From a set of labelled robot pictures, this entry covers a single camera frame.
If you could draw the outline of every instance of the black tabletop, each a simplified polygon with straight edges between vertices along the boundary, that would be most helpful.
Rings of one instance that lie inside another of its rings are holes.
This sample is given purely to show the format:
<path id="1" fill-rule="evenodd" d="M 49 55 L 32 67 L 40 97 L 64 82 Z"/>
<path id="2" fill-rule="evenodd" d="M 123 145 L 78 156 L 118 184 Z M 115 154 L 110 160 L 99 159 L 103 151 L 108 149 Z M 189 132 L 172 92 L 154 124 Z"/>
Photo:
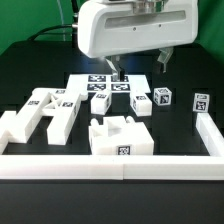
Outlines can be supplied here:
<path id="1" fill-rule="evenodd" d="M 204 155 L 195 129 L 195 93 L 210 95 L 209 114 L 223 133 L 224 71 L 199 45 L 175 47 L 161 72 L 158 50 L 121 56 L 127 74 L 145 74 L 151 90 L 168 87 L 170 106 L 153 103 L 151 117 L 137 117 L 129 94 L 113 94 L 108 116 L 133 116 L 155 141 L 155 155 Z M 0 56 L 0 113 L 19 111 L 37 87 L 66 88 L 70 74 L 110 74 L 109 66 L 89 59 L 70 42 L 17 42 Z M 66 146 L 49 146 L 44 117 L 27 144 L 8 144 L 12 154 L 91 154 L 90 100 L 82 102 Z M 223 223 L 224 184 L 214 181 L 4 181 L 1 223 Z"/>

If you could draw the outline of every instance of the white cube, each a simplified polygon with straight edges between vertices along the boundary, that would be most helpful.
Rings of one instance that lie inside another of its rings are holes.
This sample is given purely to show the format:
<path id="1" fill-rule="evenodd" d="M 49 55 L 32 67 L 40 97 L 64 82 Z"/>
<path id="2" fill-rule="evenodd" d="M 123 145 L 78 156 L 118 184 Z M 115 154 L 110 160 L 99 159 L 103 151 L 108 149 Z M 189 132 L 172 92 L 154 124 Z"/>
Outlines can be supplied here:
<path id="1" fill-rule="evenodd" d="M 171 104 L 172 92 L 164 87 L 164 88 L 155 88 L 153 100 L 159 106 L 165 106 Z"/>
<path id="2" fill-rule="evenodd" d="M 110 90 L 98 91 L 91 100 L 91 114 L 105 115 L 112 101 Z"/>
<path id="3" fill-rule="evenodd" d="M 152 101 L 143 92 L 131 92 L 130 105 L 139 117 L 152 115 Z"/>
<path id="4" fill-rule="evenodd" d="M 193 111 L 207 113 L 210 96 L 208 94 L 195 93 Z"/>

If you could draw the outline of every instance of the white plastic block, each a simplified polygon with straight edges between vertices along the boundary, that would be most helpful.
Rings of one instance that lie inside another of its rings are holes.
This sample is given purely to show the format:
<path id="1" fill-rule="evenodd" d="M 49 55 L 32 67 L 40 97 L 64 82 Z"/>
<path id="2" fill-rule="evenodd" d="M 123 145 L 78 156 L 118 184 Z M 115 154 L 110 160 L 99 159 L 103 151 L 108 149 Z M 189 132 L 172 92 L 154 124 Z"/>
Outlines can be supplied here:
<path id="1" fill-rule="evenodd" d="M 16 111 L 5 111 L 0 118 L 0 154 L 5 150 L 8 144 L 8 126 L 16 116 Z"/>
<path id="2" fill-rule="evenodd" d="M 50 145 L 65 145 L 75 122 L 81 104 L 80 94 L 65 94 L 61 105 L 56 109 L 48 129 Z"/>
<path id="3" fill-rule="evenodd" d="M 224 139 L 208 113 L 198 113 L 196 128 L 211 156 L 224 156 Z"/>
<path id="4" fill-rule="evenodd" d="M 50 101 L 50 94 L 33 94 L 19 113 L 13 119 L 9 127 L 9 142 L 27 143 L 42 115 L 42 108 Z"/>
<path id="5" fill-rule="evenodd" d="M 93 155 L 152 155 L 154 141 L 143 122 L 107 117 L 103 125 L 89 126 Z"/>
<path id="6" fill-rule="evenodd" d="M 195 93 L 193 111 L 207 113 L 210 96 L 208 94 Z"/>
<path id="7" fill-rule="evenodd" d="M 172 92 L 164 87 L 164 88 L 155 88 L 153 100 L 159 106 L 165 106 L 171 104 Z"/>
<path id="8" fill-rule="evenodd" d="M 91 114 L 105 115 L 111 101 L 112 93 L 110 90 L 98 91 L 91 100 Z"/>
<path id="9" fill-rule="evenodd" d="M 139 117 L 152 115 L 152 101 L 143 92 L 131 92 L 130 105 Z"/>

